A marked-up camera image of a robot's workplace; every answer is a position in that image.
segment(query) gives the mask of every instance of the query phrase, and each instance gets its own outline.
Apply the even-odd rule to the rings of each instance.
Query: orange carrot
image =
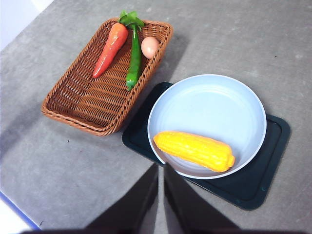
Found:
[[[112,63],[118,50],[123,46],[128,37],[127,28],[121,23],[115,23],[108,35],[102,54],[97,60],[93,78],[98,78]]]

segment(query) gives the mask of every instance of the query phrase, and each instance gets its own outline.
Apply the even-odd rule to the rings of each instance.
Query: plate rim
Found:
[[[205,76],[205,77],[209,77],[209,76],[214,76],[214,77],[223,77],[223,78],[226,78],[226,79],[230,79],[234,82],[237,82],[239,83],[240,85],[242,85],[243,87],[245,87],[257,100],[259,106],[260,106],[260,109],[261,109],[261,112],[262,112],[262,116],[264,118],[264,131],[263,131],[263,134],[262,134],[262,137],[261,137],[261,140],[259,142],[259,145],[258,147],[256,148],[256,150],[254,151],[254,154],[246,161],[244,162],[241,166],[237,167],[236,169],[230,171],[230,172],[225,172],[225,173],[222,173],[222,174],[219,174],[219,175],[214,175],[214,176],[194,176],[194,175],[189,175],[189,174],[185,174],[183,172],[180,172],[178,170],[176,170],[176,172],[182,176],[185,176],[185,177],[188,177],[188,178],[193,178],[193,179],[215,179],[215,178],[221,178],[221,177],[225,177],[225,176],[229,176],[237,171],[239,171],[240,169],[242,169],[243,167],[245,167],[255,156],[256,154],[258,153],[258,151],[260,150],[262,144],[263,144],[263,141],[264,141],[264,138],[265,138],[265,135],[266,135],[266,131],[267,131],[267,119],[266,119],[266,113],[265,113],[265,110],[264,110],[264,107],[263,107],[263,104],[261,102],[261,100],[259,99],[259,97],[257,96],[257,94],[250,88],[248,87],[246,84],[244,84],[243,82],[237,80],[237,79],[234,79],[232,77],[229,77],[229,76],[225,76],[225,75],[220,75],[220,74],[199,74],[199,75],[194,75],[194,76],[190,76],[190,77],[187,77],[185,79],[182,79],[178,82],[176,82],[175,84],[173,84],[172,86],[170,86],[167,90],[165,90],[160,96],[159,98],[156,100],[156,102],[154,103],[150,113],[149,113],[149,117],[148,117],[148,122],[147,122],[147,137],[148,137],[148,140],[149,140],[149,143],[150,143],[150,146],[154,152],[154,154],[156,155],[156,157],[159,159],[159,161],[162,163],[162,164],[165,164],[166,162],[162,160],[162,158],[160,158],[157,154],[157,152],[155,151],[153,145],[152,145],[152,140],[151,140],[151,137],[150,137],[150,121],[151,121],[151,116],[152,116],[152,113],[155,109],[155,107],[157,106],[158,102],[162,99],[162,97],[164,95],[166,95],[166,93],[168,93],[171,89],[173,89],[175,86],[177,86],[178,84],[182,83],[182,82],[185,82],[189,79],[192,79],[192,78],[196,78],[196,77],[202,77],[202,76]]]

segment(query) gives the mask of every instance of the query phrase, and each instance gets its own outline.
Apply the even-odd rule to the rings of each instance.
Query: light blue plate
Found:
[[[154,104],[148,119],[150,145],[162,162],[181,175],[213,179],[246,166],[259,151],[267,122],[257,95],[242,82],[222,75],[193,76],[171,86]],[[153,137],[162,131],[182,131],[223,141],[235,156],[234,166],[223,173],[162,152]]]

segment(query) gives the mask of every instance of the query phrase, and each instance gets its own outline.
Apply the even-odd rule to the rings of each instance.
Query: brown wicker basket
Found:
[[[120,129],[138,95],[159,65],[173,28],[168,23],[144,20],[145,26],[139,32],[140,40],[152,36],[160,44],[152,59],[142,55],[142,75],[136,86],[127,91],[125,77],[130,62],[131,36],[104,74],[92,78],[95,63],[116,21],[117,18],[109,19],[100,26],[49,92],[41,107],[46,116],[97,136],[105,136]]]

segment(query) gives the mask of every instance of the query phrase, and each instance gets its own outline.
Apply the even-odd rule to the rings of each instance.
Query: brown egg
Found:
[[[143,55],[148,58],[151,59],[152,57],[154,57],[157,49],[159,46],[159,42],[156,38],[153,37],[146,37],[141,44],[141,50]]]

